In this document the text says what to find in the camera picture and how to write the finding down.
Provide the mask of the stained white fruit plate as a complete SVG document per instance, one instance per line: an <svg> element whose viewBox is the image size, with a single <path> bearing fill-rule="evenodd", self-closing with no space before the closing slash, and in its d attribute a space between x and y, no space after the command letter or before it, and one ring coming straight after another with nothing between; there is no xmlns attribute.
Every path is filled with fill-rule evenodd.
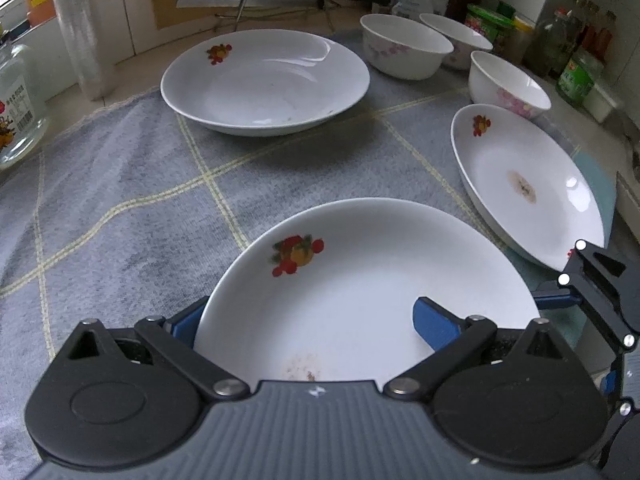
<svg viewBox="0 0 640 480"><path fill-rule="evenodd" d="M533 122L502 107L470 104L454 114L450 139L465 191L514 252L561 271L578 240L605 245L587 180Z"/></svg>

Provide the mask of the white floral bowl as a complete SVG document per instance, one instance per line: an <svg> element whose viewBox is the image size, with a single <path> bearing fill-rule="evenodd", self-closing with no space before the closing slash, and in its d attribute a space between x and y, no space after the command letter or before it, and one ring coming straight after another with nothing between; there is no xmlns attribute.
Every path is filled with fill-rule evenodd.
<svg viewBox="0 0 640 480"><path fill-rule="evenodd" d="M367 62L402 80L431 78L454 45L440 32L396 15L367 14L360 18L362 48Z"/></svg>
<svg viewBox="0 0 640 480"><path fill-rule="evenodd" d="M469 70L471 53L474 51L491 52L492 43L476 30L434 13L421 13L420 21L427 27L444 35L454 46L454 50L446 56L444 64L453 70Z"/></svg>
<svg viewBox="0 0 640 480"><path fill-rule="evenodd" d="M503 58L485 51L471 53L469 94L475 104L491 104L534 119L551 110L540 84Z"/></svg>

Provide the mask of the grey checked towel mat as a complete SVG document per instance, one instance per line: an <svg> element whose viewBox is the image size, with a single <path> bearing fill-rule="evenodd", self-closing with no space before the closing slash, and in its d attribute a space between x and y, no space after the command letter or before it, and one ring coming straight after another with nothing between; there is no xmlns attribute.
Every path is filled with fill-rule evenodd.
<svg viewBox="0 0 640 480"><path fill-rule="evenodd" d="M449 140L465 76L402 81L292 136L225 136L151 91L94 116L1 178L1 380L28 389L82 318L129 326L209 294L253 240L353 197L414 200L484 235Z"/></svg>

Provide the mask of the glass jar green lid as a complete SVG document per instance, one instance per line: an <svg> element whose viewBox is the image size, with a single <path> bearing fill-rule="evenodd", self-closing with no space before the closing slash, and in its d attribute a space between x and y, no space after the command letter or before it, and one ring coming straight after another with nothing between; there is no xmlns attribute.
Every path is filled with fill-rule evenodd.
<svg viewBox="0 0 640 480"><path fill-rule="evenodd" d="M24 158L49 127L42 97L35 51L24 44L14 46L11 35L1 29L1 169Z"/></svg>

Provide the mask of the green lid sauce jar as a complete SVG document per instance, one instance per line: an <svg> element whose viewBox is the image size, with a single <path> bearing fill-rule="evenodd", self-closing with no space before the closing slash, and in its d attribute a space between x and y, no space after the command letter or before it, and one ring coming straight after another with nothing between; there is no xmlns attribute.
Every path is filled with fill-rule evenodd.
<svg viewBox="0 0 640 480"><path fill-rule="evenodd" d="M506 40L514 29L514 21L510 18L475 4L468 5L464 24L488 39L496 55L503 55Z"/></svg>

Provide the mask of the plastic wrap roll right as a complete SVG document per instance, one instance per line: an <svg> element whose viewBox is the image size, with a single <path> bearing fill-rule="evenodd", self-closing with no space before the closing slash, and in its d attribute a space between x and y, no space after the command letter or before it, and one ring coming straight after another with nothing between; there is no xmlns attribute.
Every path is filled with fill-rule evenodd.
<svg viewBox="0 0 640 480"><path fill-rule="evenodd" d="M80 90L90 101L105 98L115 88L115 69L107 57L96 0L53 2Z"/></svg>

